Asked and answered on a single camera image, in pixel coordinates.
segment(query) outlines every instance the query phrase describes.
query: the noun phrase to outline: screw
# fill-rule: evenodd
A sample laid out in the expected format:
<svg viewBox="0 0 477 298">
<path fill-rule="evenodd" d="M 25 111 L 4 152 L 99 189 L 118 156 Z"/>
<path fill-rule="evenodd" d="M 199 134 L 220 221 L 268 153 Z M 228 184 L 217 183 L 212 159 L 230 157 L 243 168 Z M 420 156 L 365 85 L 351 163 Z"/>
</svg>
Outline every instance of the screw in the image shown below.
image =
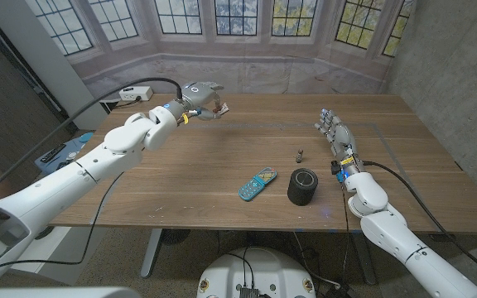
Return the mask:
<svg viewBox="0 0 477 298">
<path fill-rule="evenodd" d="M 297 151 L 296 162 L 300 163 L 302 159 L 303 159 L 303 149 L 299 149 Z"/>
</svg>

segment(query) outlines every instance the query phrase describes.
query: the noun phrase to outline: small bolt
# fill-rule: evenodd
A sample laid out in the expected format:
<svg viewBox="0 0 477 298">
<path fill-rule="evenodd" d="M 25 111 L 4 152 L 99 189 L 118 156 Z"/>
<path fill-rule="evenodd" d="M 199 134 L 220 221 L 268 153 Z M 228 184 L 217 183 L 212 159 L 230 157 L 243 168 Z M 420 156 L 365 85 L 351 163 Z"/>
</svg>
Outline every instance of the small bolt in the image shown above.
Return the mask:
<svg viewBox="0 0 477 298">
<path fill-rule="evenodd" d="M 303 149 L 299 149 L 297 151 L 296 162 L 300 163 L 302 159 L 303 159 Z"/>
<path fill-rule="evenodd" d="M 205 292 L 209 288 L 209 281 L 204 279 L 203 281 L 200 281 L 200 291 Z"/>
</svg>

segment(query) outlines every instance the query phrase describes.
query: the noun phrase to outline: window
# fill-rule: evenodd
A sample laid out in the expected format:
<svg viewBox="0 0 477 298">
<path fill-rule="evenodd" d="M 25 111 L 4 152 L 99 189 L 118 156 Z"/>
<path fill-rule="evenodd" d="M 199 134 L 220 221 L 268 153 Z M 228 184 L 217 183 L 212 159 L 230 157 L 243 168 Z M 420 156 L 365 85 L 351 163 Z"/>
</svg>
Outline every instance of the window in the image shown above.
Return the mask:
<svg viewBox="0 0 477 298">
<path fill-rule="evenodd" d="M 126 0 L 88 0 L 109 41 L 137 36 Z"/>
<path fill-rule="evenodd" d="M 26 0 L 62 54 L 89 49 L 88 34 L 69 0 Z"/>
<path fill-rule="evenodd" d="M 410 17 L 412 11 L 413 0 L 404 0 L 400 13 L 398 13 L 395 26 L 393 27 L 391 34 L 389 35 L 388 43 L 384 48 L 384 55 L 394 57 L 397 54 L 398 43 L 401 41 L 404 27 L 406 26 L 407 19 Z"/>
<path fill-rule="evenodd" d="M 383 5 L 384 0 L 347 0 L 336 40 L 367 50 Z"/>
<path fill-rule="evenodd" d="M 164 34 L 202 34 L 198 0 L 155 0 Z"/>
<path fill-rule="evenodd" d="M 272 36 L 310 36 L 316 0 L 275 0 Z"/>
<path fill-rule="evenodd" d="M 257 0 L 214 0 L 216 34 L 257 35 Z"/>
</svg>

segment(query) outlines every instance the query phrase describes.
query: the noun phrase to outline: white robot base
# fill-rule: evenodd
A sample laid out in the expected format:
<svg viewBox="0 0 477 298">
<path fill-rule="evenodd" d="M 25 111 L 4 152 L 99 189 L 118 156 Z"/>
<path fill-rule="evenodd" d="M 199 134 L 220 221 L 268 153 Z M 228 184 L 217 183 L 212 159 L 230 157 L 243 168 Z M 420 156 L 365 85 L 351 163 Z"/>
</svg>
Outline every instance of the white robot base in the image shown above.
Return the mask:
<svg viewBox="0 0 477 298">
<path fill-rule="evenodd" d="M 316 297 L 311 276 L 305 268 L 286 254 L 271 248 L 248 248 L 245 259 L 252 267 L 255 290 L 242 289 L 244 266 L 246 287 L 252 289 L 252 273 L 242 260 L 244 249 L 230 252 L 238 257 L 225 254 L 209 265 L 200 278 L 196 297 Z"/>
</svg>

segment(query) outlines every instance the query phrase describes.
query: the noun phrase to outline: black cylinder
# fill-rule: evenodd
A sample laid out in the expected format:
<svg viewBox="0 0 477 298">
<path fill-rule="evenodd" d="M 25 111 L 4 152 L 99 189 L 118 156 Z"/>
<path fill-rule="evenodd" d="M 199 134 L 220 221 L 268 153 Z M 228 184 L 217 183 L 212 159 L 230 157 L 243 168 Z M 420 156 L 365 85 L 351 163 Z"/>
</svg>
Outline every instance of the black cylinder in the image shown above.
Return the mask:
<svg viewBox="0 0 477 298">
<path fill-rule="evenodd" d="M 288 199 L 298 206 L 309 204 L 318 186 L 318 176 L 305 168 L 293 171 L 288 185 Z"/>
</svg>

